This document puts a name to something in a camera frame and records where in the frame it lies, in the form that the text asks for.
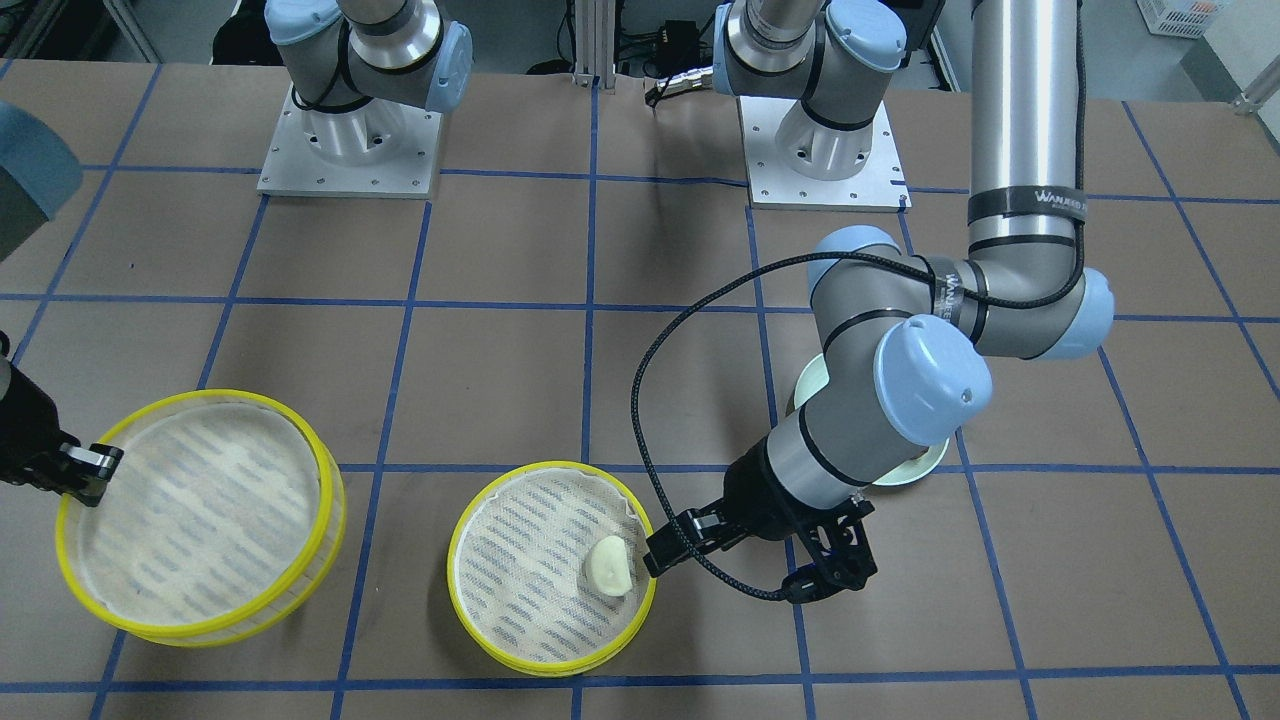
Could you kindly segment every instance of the metal mounting plate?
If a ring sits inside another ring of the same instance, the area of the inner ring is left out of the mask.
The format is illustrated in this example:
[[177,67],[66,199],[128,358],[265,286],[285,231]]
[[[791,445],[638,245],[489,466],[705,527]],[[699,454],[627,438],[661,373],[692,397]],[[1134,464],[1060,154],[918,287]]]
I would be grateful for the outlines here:
[[819,181],[792,170],[773,142],[795,100],[748,96],[737,100],[753,206],[861,213],[897,213],[911,206],[883,102],[876,111],[876,141],[863,170],[849,179]]
[[430,200],[439,176],[444,115],[404,108],[399,151],[371,165],[338,165],[310,147],[302,110],[289,94],[275,122],[257,191],[294,197],[403,197]]

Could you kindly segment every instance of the gray floor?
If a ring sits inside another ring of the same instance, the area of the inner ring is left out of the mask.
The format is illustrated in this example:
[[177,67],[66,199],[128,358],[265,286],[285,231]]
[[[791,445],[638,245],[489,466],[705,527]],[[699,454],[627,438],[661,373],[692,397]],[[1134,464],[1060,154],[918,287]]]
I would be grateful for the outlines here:
[[[562,0],[454,0],[445,8],[466,23],[476,37],[476,69],[486,73],[524,73],[558,56],[557,31],[564,13]],[[143,31],[166,63],[207,63],[214,33],[236,6],[236,0],[134,0]],[[714,0],[632,0],[622,17],[632,33],[652,32],[663,19],[704,22]],[[938,26],[945,51],[956,70],[956,90],[969,90],[972,37],[966,0],[951,0]],[[1085,64],[1091,97],[1112,100],[1198,101],[1201,94],[1179,65],[1193,41],[1158,37],[1147,32],[1142,13],[1132,0],[1084,4]],[[561,53],[571,56],[570,35],[559,35]],[[97,58],[140,61],[116,41]],[[925,90],[940,86],[927,53],[915,53],[911,64],[895,76],[893,87]]]

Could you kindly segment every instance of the yellow rim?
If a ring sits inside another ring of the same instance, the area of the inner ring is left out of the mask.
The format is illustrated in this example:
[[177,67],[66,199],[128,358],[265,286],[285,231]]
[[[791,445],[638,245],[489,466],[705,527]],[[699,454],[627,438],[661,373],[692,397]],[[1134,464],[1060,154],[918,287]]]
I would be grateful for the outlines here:
[[[70,497],[64,496],[61,505],[59,505],[58,507],[58,528],[54,536],[54,544],[58,551],[58,566],[63,571],[63,579],[70,588],[72,594],[74,594],[76,598],[79,600],[81,603],[88,609],[90,612],[92,612],[105,623],[115,625],[116,628],[120,628],[123,630],[128,630],[137,635],[152,637],[152,638],[184,638],[184,637],[202,635],[206,633],[215,633],[218,630],[224,630],[232,625],[236,625],[237,623],[241,623],[253,616],[255,614],[265,609],[268,605],[270,605],[275,598],[280,596],[280,593],[292,587],[293,583],[296,583],[298,578],[302,577],[307,566],[311,564],[311,560],[315,557],[316,551],[320,548],[321,542],[324,542],[325,532],[328,530],[329,527],[329,515],[332,512],[333,496],[334,496],[333,462],[325,461],[330,457],[329,450],[324,446],[323,442],[320,442],[320,438],[316,436],[315,430],[311,429],[311,425],[308,425],[307,421],[302,419],[302,416],[300,416],[289,407],[282,405],[280,402],[271,400],[270,397],[241,389],[197,389],[193,392],[184,392],[182,395],[175,395],[173,397],[166,397],[161,401],[152,402],[151,405],[147,405],[146,407],[133,413],[128,418],[116,423],[116,425],[110,430],[108,430],[106,434],[102,436],[102,439],[99,442],[110,443],[111,439],[115,438],[115,436],[123,433],[131,425],[146,418],[147,415],[156,413],[157,410],[163,410],[180,402],[187,402],[189,400],[207,400],[207,398],[215,398],[215,400],[234,398],[234,400],[248,400],[252,402],[259,402],[284,415],[291,423],[293,423],[293,427],[296,427],[302,433],[302,436],[307,441],[307,445],[311,447],[312,456],[316,459],[316,468],[319,469],[320,473],[320,503],[319,507],[316,509],[316,518],[311,528],[311,534],[307,536],[307,542],[302,546],[302,551],[298,553],[298,556],[274,583],[271,583],[262,593],[260,593],[250,602],[244,603],[243,606],[236,610],[232,610],[230,612],[225,612],[223,615],[211,618],[209,620],[201,620],[200,623],[192,623],[187,625],[151,625],[147,623],[137,623],[134,620],[120,618],[119,615],[111,612],[101,603],[99,603],[97,600],[95,600],[84,589],[84,587],[81,585],[79,579],[76,577],[76,571],[72,568],[70,560],[67,553],[67,523],[68,523],[68,514],[70,512],[70,503],[73,501]],[[346,503],[343,505],[344,505],[343,507],[343,518],[344,518]],[[337,550],[338,550],[337,546],[334,546],[334,552],[332,553],[333,556],[337,555]],[[332,561],[333,557],[330,557],[326,562]],[[278,614],[275,618],[268,620],[266,623],[274,623],[279,620],[289,610],[296,607],[296,605],[297,603],[291,603],[291,606],[285,609],[284,612]],[[247,637],[247,634],[250,633],[244,633],[239,637]]]
[[635,618],[632,618],[631,623],[628,623],[627,626],[623,628],[621,633],[618,633],[618,637],[613,638],[613,641],[611,641],[600,650],[579,660],[570,660],[566,662],[532,662],[529,660],[522,660],[493,644],[492,642],[489,642],[488,638],[484,637],[484,634],[480,633],[480,629],[476,628],[471,623],[471,620],[462,614],[462,607],[461,603],[458,602],[457,583],[453,579],[453,560],[458,550],[458,539],[462,537],[462,528],[466,527],[467,520],[471,518],[472,512],[475,512],[476,507],[479,507],[481,502],[484,502],[490,495],[493,495],[493,492],[498,489],[498,486],[506,483],[507,480],[509,480],[516,475],[531,473],[534,470],[543,470],[547,468],[573,468],[577,470],[582,470],[584,473],[589,473],[591,475],[602,478],[604,480],[608,480],[609,483],[613,484],[613,487],[616,487],[622,493],[622,496],[627,500],[627,502],[631,503],[631,507],[636,511],[636,516],[640,518],[640,524],[644,527],[645,536],[653,534],[653,525],[649,524],[649,518],[645,515],[644,507],[640,506],[640,501],[636,500],[636,496],[632,495],[630,489],[627,489],[627,486],[622,484],[622,482],[614,478],[613,475],[605,473],[604,470],[600,470],[599,468],[593,468],[590,465],[584,465],[581,462],[573,462],[572,460],[550,460],[547,462],[534,462],[532,465],[516,468],[515,470],[502,475],[497,480],[485,486],[483,491],[480,491],[474,498],[471,498],[471,502],[467,505],[467,509],[462,511],[462,516],[458,519],[457,527],[453,528],[453,537],[449,539],[449,557],[445,564],[444,574],[447,575],[449,583],[449,600],[453,603],[453,612],[457,614],[458,620],[462,621],[462,626],[466,628],[467,634],[471,635],[471,638],[475,639],[476,643],[479,643],[485,652],[488,652],[490,656],[493,656],[494,660],[502,662],[503,665],[511,667],[512,670],[520,670],[521,673],[529,675],[536,675],[540,678],[561,678],[564,675],[576,675],[579,673],[585,673],[593,667],[598,667],[599,665],[604,664],[607,660],[617,655],[618,651],[621,651],[628,642],[631,642],[631,638],[634,638],[635,634],[640,632],[640,625],[644,624],[645,618],[649,616],[649,607],[653,605],[653,594],[658,587],[658,583],[653,578],[649,578],[648,585],[645,587],[644,600],[640,601],[640,607],[636,610]]

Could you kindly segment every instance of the grid lines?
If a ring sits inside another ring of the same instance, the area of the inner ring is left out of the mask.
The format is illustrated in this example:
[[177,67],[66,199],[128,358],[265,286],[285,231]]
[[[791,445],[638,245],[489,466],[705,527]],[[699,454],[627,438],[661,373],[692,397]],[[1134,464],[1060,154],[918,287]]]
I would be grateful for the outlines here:
[[[0,79],[8,73],[14,60],[8,60],[0,65]],[[212,372],[216,354],[225,332],[227,324],[229,322],[230,314],[237,306],[242,305],[315,305],[315,306],[379,306],[379,307],[403,307],[403,319],[401,324],[401,333],[398,338],[398,346],[396,351],[396,361],[392,372],[390,387],[388,389],[388,398],[385,405],[385,413],[383,418],[381,434],[378,447],[376,460],[372,464],[343,464],[340,465],[342,471],[346,473],[371,473],[374,475],[372,489],[370,495],[369,510],[366,512],[365,524],[362,528],[362,542],[360,550],[360,559],[356,571],[356,583],[352,592],[351,606],[348,612],[348,620],[346,626],[346,634],[343,641],[343,650],[339,661],[339,670],[334,679],[319,679],[319,680],[279,680],[279,682],[255,682],[255,680],[189,680],[189,682],[138,682],[129,680],[122,682],[114,679],[115,667],[119,662],[123,644],[125,642],[125,634],[118,632],[111,646],[111,651],[104,665],[101,680],[99,682],[0,682],[0,696],[6,693],[93,693],[95,702],[90,717],[97,720],[102,715],[104,706],[109,694],[111,693],[148,693],[148,692],[332,692],[333,705],[330,717],[338,720],[342,717],[343,698],[346,693],[356,691],[393,691],[393,689],[571,689],[572,700],[570,716],[572,720],[579,720],[582,714],[582,694],[586,689],[591,688],[623,688],[623,687],[696,687],[696,685],[800,685],[804,691],[805,698],[805,714],[806,717],[815,720],[819,717],[818,710],[813,698],[813,687],[819,684],[874,684],[874,683],[965,683],[965,682],[991,682],[991,680],[1006,680],[1018,682],[1023,698],[1027,706],[1027,714],[1030,720],[1036,720],[1037,711],[1034,705],[1034,698],[1032,693],[1030,680],[1043,680],[1043,679],[1069,679],[1069,678],[1155,678],[1155,676],[1222,676],[1226,679],[1228,685],[1231,691],[1233,700],[1239,710],[1242,720],[1249,720],[1249,712],[1245,707],[1244,698],[1240,693],[1238,683],[1235,680],[1239,675],[1280,675],[1280,665],[1233,665],[1226,656],[1221,638],[1219,637],[1212,618],[1210,615],[1208,607],[1199,591],[1198,583],[1192,571],[1190,564],[1187,559],[1185,550],[1183,548],[1181,539],[1178,536],[1174,520],[1165,506],[1164,498],[1161,496],[1160,486],[1156,480],[1160,474],[1215,474],[1215,475],[1280,475],[1280,468],[1277,466],[1192,466],[1192,465],[1160,465],[1153,464],[1148,459],[1146,451],[1142,446],[1142,439],[1139,430],[1134,419],[1129,411],[1128,401],[1124,396],[1120,382],[1117,380],[1111,361],[1103,348],[1098,350],[1097,357],[1102,364],[1106,373],[1107,380],[1115,395],[1115,400],[1124,416],[1128,432],[1132,436],[1134,446],[1138,451],[1139,464],[1138,465],[1091,465],[1091,464],[998,464],[998,462],[973,462],[969,457],[968,448],[965,447],[963,430],[956,434],[956,446],[960,454],[960,465],[943,465],[936,471],[940,474],[961,474],[964,475],[969,493],[973,501],[974,511],[977,515],[978,525],[982,532],[983,542],[986,546],[987,560],[992,573],[992,580],[996,585],[997,598],[1001,605],[1001,611],[1004,615],[1005,628],[1009,634],[1009,642],[1014,657],[1012,669],[992,669],[992,670],[936,670],[936,671],[901,671],[901,673],[813,673],[809,666],[808,647],[806,647],[806,633],[804,623],[803,607],[796,606],[794,609],[795,629],[796,629],[796,652],[800,659],[800,673],[787,673],[787,674],[765,674],[765,675],[580,675],[573,678],[562,679],[540,679],[540,678],[471,678],[471,679],[444,679],[444,678],[388,678],[388,679],[349,679],[348,670],[351,666],[353,646],[357,642],[356,628],[360,621],[361,598],[364,594],[364,582],[367,571],[369,559],[374,542],[374,525],[378,516],[378,502],[379,491],[381,486],[381,479],[385,473],[416,473],[416,474],[448,474],[448,473],[486,473],[486,474],[500,474],[513,469],[513,465],[504,464],[393,464],[387,461],[388,446],[390,441],[392,427],[394,423],[396,405],[398,396],[398,386],[404,369],[404,360],[407,354],[408,337],[412,329],[412,319],[416,309],[425,307],[448,307],[448,309],[532,309],[532,310],[563,310],[563,311],[581,311],[585,315],[585,347],[582,357],[584,380],[582,380],[582,428],[581,428],[581,461],[590,462],[590,425],[591,425],[591,370],[593,370],[593,343],[594,332],[593,322],[595,313],[675,313],[680,311],[682,306],[668,306],[668,305],[607,305],[595,302],[595,232],[596,232],[596,188],[600,182],[626,182],[626,183],[668,183],[668,184],[726,184],[731,187],[746,187],[745,182],[714,178],[714,177],[691,177],[691,178],[660,178],[660,177],[631,177],[620,174],[600,174],[598,172],[598,143],[599,143],[599,88],[591,88],[591,142],[590,142],[590,169],[588,173],[536,173],[536,172],[507,172],[507,170],[475,170],[475,169],[462,169],[462,168],[447,168],[442,170],[442,174],[451,176],[480,176],[480,177],[516,177],[516,178],[550,178],[550,179],[571,179],[581,181],[589,183],[589,210],[588,210],[588,275],[585,287],[585,300],[582,304],[544,304],[544,302],[466,302],[466,301],[447,301],[447,300],[419,300],[419,278],[420,270],[424,263],[424,255],[428,246],[431,205],[426,204],[422,214],[422,222],[420,228],[419,243],[413,260],[413,272],[410,279],[410,286],[407,290],[406,299],[399,300],[366,300],[366,299],[285,299],[285,297],[241,297],[238,295],[241,279],[243,278],[244,270],[251,261],[251,255],[255,245],[255,240],[261,225],[262,218],[268,211],[269,199],[262,197],[256,211],[252,229],[248,238],[246,240],[244,251],[241,256],[239,264],[237,266],[236,277],[224,297],[219,296],[125,296],[125,295],[65,295],[59,293],[58,287],[68,264],[74,255],[81,238],[83,237],[92,217],[105,193],[108,184],[110,183],[115,173],[223,173],[223,174],[256,174],[259,169],[256,168],[204,168],[204,167],[160,167],[160,165],[123,165],[120,164],[120,158],[132,138],[138,120],[142,113],[146,110],[147,101],[151,97],[152,90],[156,86],[160,72],[163,67],[157,67],[152,74],[140,102],[133,114],[133,118],[120,140],[113,160],[108,165],[84,165],[90,170],[101,170],[104,177],[95,192],[93,200],[91,201],[88,210],[86,211],[82,222],[73,236],[70,246],[63,258],[58,270],[55,272],[49,288],[45,293],[0,293],[0,301],[32,301],[38,302],[35,316],[23,336],[22,341],[17,345],[17,351],[14,354],[14,364],[17,365],[26,350],[29,347],[31,340],[38,331],[41,318],[45,310],[52,302],[172,302],[172,304],[209,304],[209,305],[223,305],[223,314],[220,316],[218,329],[214,334],[212,343],[209,350],[207,359],[201,370],[200,378],[197,380],[197,387],[205,387],[209,382],[210,373]],[[1140,140],[1144,150],[1147,151],[1153,167],[1160,174],[1161,181],[1167,188],[1167,196],[1142,196],[1142,195],[1089,195],[1091,199],[1102,200],[1125,200],[1125,201],[1138,201],[1138,202],[1172,202],[1178,209],[1183,222],[1185,224],[1188,236],[1190,241],[1197,247],[1206,269],[1213,278],[1226,306],[1229,309],[1228,316],[1219,315],[1135,315],[1135,314],[1121,314],[1116,316],[1117,323],[1230,323],[1235,324],[1254,360],[1258,364],[1262,374],[1265,375],[1272,393],[1280,398],[1280,387],[1277,387],[1275,375],[1271,368],[1266,363],[1261,351],[1254,342],[1252,333],[1249,332],[1251,324],[1257,325],[1270,325],[1280,323],[1277,316],[1244,316],[1240,315],[1236,306],[1233,304],[1229,293],[1228,284],[1224,283],[1213,264],[1206,252],[1199,237],[1192,225],[1190,219],[1187,215],[1184,204],[1225,204],[1225,205],[1280,205],[1280,199],[1230,199],[1230,197],[1181,197],[1176,195],[1172,183],[1166,177],[1162,167],[1153,149],[1151,147],[1147,137],[1144,136],[1142,127],[1138,123],[1137,117],[1133,114],[1128,104],[1123,104],[1125,114],[1133,126],[1134,132]],[[946,188],[946,187],[910,187],[914,192],[922,193],[952,193],[963,195],[968,193],[966,188]],[[899,213],[899,223],[902,229],[904,241],[908,252],[913,252],[911,247],[911,234],[909,228],[908,213]],[[745,205],[745,218],[744,222],[748,229],[748,243],[749,252],[751,258],[751,268],[759,266],[759,256],[755,237],[755,222],[753,210],[749,205]],[[773,366],[769,354],[769,338],[767,329],[767,318],[769,315],[782,315],[782,314],[808,314],[808,307],[786,307],[786,306],[768,306],[764,302],[763,288],[759,278],[755,281],[755,304],[753,306],[713,306],[708,307],[712,313],[740,313],[740,314],[755,314],[759,325],[759,340],[762,347],[760,363],[764,370],[765,382],[765,396],[768,402],[771,427],[776,425],[778,421],[778,409],[776,392],[773,387]],[[643,473],[644,468],[641,465],[634,464],[602,464],[598,465],[602,469],[611,473]],[[659,465],[659,471],[669,474],[692,474],[692,473],[723,473],[726,466],[721,464],[687,464],[687,465]],[[1206,633],[1213,646],[1215,655],[1217,657],[1217,664],[1215,665],[1158,665],[1158,666],[1100,666],[1100,667],[1037,667],[1028,669],[1021,656],[1021,650],[1018,642],[1016,633],[1016,619],[1010,609],[1006,591],[1004,587],[1004,580],[1000,571],[998,559],[996,553],[996,547],[991,537],[991,529],[986,520],[986,511],[983,509],[982,497],[978,489],[975,475],[978,473],[1083,473],[1083,474],[1140,474],[1148,480],[1151,492],[1156,500],[1157,507],[1161,514],[1164,525],[1169,533],[1170,543],[1174,547],[1175,555],[1178,556],[1181,571],[1187,579],[1190,593],[1196,601],[1196,606],[1201,614],[1204,623]],[[788,570],[795,569],[796,556],[795,548],[790,541],[786,542],[786,556]]]

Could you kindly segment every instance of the light blue joint cap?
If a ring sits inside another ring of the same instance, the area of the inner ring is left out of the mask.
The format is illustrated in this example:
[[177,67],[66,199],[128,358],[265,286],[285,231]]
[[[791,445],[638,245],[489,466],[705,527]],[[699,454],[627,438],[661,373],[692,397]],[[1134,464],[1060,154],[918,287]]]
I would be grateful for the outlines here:
[[712,44],[712,87],[721,95],[733,95],[733,88],[728,85],[728,68],[724,58],[728,55],[728,36],[724,33],[724,18],[728,17],[731,3],[724,3],[716,8],[716,41]]
[[83,173],[70,147],[26,110],[0,101],[0,169],[9,173],[45,218],[76,195]]
[[893,325],[876,346],[876,396],[884,416],[919,446],[947,439],[991,402],[991,370],[973,342],[934,315]]
[[1074,360],[1093,352],[1111,332],[1116,316],[1116,299],[1111,295],[1107,277],[1093,268],[1084,269],[1084,300],[1075,311],[1075,319],[1057,338],[1053,347],[1036,360]]
[[268,0],[264,14],[271,42],[293,45],[324,32],[342,10],[337,0]]
[[426,91],[422,109],[431,113],[452,113],[462,104],[462,95],[471,81],[471,31],[462,23],[449,23],[435,59],[431,88]]
[[897,13],[878,0],[832,0],[827,27],[860,63],[891,73],[906,55],[906,28]]
[[[818,242],[818,247],[814,247],[814,252],[856,252],[865,247],[873,245],[888,245],[891,247],[897,247],[897,242],[884,231],[877,228],[876,225],[849,225],[847,228],[840,228],[838,231],[828,234]],[[813,299],[813,291],[818,287],[818,281],[822,279],[827,270],[833,268],[840,260],[813,260],[808,264],[809,269],[809,297]]]

